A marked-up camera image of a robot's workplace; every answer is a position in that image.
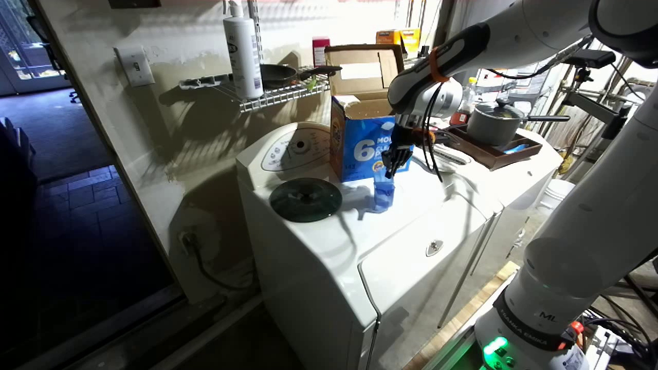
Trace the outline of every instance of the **shelf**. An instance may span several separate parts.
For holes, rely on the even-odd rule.
[[[321,94],[321,93],[328,91],[328,78],[310,77],[309,81],[302,81],[299,85],[265,91],[263,97],[249,98],[249,100],[241,100],[241,97],[235,94],[235,86],[227,77],[205,77],[205,78],[181,81],[178,88],[181,91],[208,91],[208,88],[220,91],[220,93],[229,94],[241,107],[241,113],[251,113],[251,112],[258,112],[265,107],[296,100],[302,97]]]

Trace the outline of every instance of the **appliance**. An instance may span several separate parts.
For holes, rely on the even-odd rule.
[[[265,306],[315,370],[403,369],[456,311],[452,303],[486,262],[501,211],[497,199],[482,199],[471,180],[440,184],[416,158],[395,176],[393,205],[372,211],[372,180],[339,184],[328,166],[328,130],[315,123],[281,125],[237,161]],[[272,193],[281,193],[283,184],[309,184],[301,180],[322,184],[301,196],[316,204],[333,197],[322,192],[330,184],[339,209],[315,223],[281,218]]]

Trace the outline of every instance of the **door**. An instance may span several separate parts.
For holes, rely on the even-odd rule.
[[[0,94],[70,86],[25,0],[0,2]]]

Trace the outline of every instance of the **electrical outlet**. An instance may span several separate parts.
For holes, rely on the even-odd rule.
[[[153,70],[142,48],[116,48],[129,86],[153,85]]]

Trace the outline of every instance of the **spray bottle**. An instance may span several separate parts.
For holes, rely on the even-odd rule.
[[[239,0],[230,0],[230,16],[224,18],[224,33],[237,94],[241,98],[263,97],[255,25],[251,18],[243,16],[243,5],[239,5]]]

